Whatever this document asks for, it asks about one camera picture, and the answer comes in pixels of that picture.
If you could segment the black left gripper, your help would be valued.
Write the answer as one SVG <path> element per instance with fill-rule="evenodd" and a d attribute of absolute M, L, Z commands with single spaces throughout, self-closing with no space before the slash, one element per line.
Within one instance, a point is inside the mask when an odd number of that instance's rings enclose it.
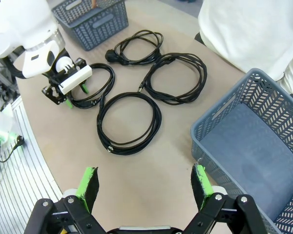
<path fill-rule="evenodd" d="M 49 85 L 42 89 L 42 93 L 59 105 L 63 102 L 72 109 L 73 105 L 68 98 L 69 92 L 80 87 L 88 94 L 86 80 L 88 79 L 88 65 L 82 58 L 73 61 L 71 58 L 60 58 L 55 63 L 55 73 L 47 75 Z"/>

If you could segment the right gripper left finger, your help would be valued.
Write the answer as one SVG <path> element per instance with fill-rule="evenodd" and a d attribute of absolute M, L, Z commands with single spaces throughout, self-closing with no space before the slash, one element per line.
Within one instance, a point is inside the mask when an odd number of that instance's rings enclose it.
<path fill-rule="evenodd" d="M 39 199 L 25 227 L 25 234 L 60 234 L 74 227 L 79 234 L 104 234 L 105 230 L 91 214 L 99 191 L 98 168 L 86 168 L 75 195 L 57 202 Z"/>

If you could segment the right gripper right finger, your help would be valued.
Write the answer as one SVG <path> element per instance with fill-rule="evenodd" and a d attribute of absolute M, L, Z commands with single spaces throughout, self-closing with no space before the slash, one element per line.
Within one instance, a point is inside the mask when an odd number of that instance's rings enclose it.
<path fill-rule="evenodd" d="M 252 196 L 231 198 L 215 192 L 205 167 L 194 164 L 191 185 L 198 213 L 183 230 L 184 234 L 209 234 L 216 223 L 225 223 L 233 234 L 266 234 L 260 211 Z"/>

